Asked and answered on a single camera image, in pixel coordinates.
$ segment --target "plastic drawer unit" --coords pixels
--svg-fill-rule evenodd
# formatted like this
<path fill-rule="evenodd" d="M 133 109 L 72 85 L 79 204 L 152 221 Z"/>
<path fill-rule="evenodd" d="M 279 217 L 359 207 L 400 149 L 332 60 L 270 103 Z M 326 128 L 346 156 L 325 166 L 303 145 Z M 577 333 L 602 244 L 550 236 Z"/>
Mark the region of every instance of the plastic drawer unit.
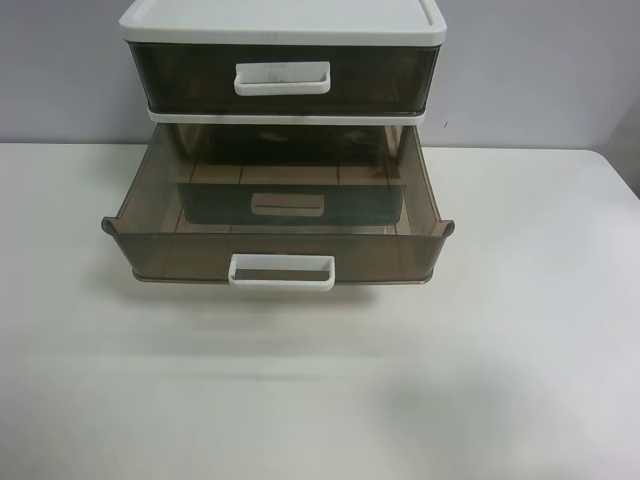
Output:
<path fill-rule="evenodd" d="M 443 221 L 415 127 L 160 124 L 116 217 L 141 280 L 328 290 L 430 279 Z"/>
<path fill-rule="evenodd" d="M 160 123 L 417 125 L 433 0 L 137 0 L 120 20 Z"/>

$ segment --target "white table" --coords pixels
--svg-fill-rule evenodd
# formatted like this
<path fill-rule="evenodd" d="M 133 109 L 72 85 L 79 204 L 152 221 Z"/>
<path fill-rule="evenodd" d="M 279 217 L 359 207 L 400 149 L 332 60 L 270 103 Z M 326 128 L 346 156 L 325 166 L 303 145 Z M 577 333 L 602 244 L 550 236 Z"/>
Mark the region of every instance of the white table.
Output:
<path fill-rule="evenodd" d="M 427 149 L 425 286 L 136 282 L 143 146 L 3 145 L 0 478 L 640 478 L 640 202 L 579 151 Z"/>

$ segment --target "drawer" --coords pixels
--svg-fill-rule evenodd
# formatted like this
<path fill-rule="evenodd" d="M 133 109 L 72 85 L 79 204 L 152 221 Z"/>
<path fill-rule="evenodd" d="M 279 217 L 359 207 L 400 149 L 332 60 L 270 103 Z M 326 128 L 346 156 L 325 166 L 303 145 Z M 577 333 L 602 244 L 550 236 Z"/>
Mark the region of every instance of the drawer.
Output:
<path fill-rule="evenodd" d="M 309 289 L 427 281 L 454 229 L 415 127 L 190 124 L 102 226 L 141 280 Z"/>
<path fill-rule="evenodd" d="M 432 0 L 139 0 L 120 23 L 161 123 L 417 124 L 446 32 Z"/>

